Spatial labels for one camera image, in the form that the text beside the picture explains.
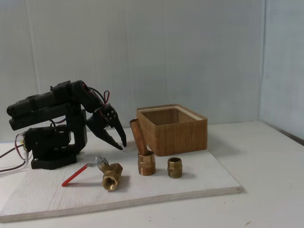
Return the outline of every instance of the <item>gray wall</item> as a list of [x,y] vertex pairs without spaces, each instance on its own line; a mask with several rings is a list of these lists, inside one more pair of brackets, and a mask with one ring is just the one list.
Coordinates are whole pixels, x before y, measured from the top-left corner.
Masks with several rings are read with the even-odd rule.
[[180,103],[209,123],[259,115],[262,0],[0,0],[0,141],[6,107],[83,79],[123,126]]
[[304,139],[304,1],[267,0],[261,120]]

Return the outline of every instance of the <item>robotic arm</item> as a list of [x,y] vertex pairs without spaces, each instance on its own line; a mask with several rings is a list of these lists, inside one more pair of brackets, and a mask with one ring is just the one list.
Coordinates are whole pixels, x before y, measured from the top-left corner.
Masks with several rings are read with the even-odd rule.
[[[86,119],[86,111],[93,113],[89,119]],[[66,124],[29,128],[23,134],[25,150],[33,152],[33,169],[53,170],[75,163],[76,155],[87,142],[86,125],[96,137],[122,150],[104,129],[114,127],[126,146],[126,136],[115,109],[81,80],[63,82],[51,87],[48,93],[21,100],[10,105],[7,113],[12,117],[9,123],[13,130],[66,116]],[[69,144],[71,132],[74,133],[74,144]]]

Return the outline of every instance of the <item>white board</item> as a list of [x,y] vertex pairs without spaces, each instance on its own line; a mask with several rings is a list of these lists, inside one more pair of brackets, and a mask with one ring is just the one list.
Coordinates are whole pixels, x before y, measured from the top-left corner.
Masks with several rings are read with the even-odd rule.
[[[123,151],[89,133],[88,144],[79,155],[78,163],[53,171],[30,169],[3,207],[0,222],[73,215],[242,191],[241,185],[207,150],[177,155],[183,165],[183,176],[180,179],[168,176],[169,156],[155,157],[154,175],[139,175],[132,131],[126,129],[125,132],[127,147]],[[109,133],[119,142],[116,131]],[[67,187],[61,186],[65,179],[86,163],[92,162],[97,155],[106,157],[109,163],[118,162],[122,165],[122,179],[116,191],[107,192],[103,189],[103,174],[97,167],[87,168]]]

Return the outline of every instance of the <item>open wooden box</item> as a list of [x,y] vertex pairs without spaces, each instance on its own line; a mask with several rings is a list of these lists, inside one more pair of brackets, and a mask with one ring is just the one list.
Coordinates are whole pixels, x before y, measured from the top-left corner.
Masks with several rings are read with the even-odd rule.
[[147,145],[157,156],[207,148],[207,118],[179,104],[137,109]]

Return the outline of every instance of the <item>threaded end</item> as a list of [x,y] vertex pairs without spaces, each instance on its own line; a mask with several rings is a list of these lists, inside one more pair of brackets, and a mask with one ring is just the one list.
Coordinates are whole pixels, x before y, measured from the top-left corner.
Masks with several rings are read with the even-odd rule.
[[144,174],[143,174],[143,167],[138,167],[138,172],[139,172],[140,175],[143,176],[143,175],[144,175]]
[[116,185],[117,185],[116,181],[111,177],[104,178],[103,180],[103,187],[108,191],[115,190]]
[[182,172],[168,172],[168,176],[173,179],[177,179],[182,177]]

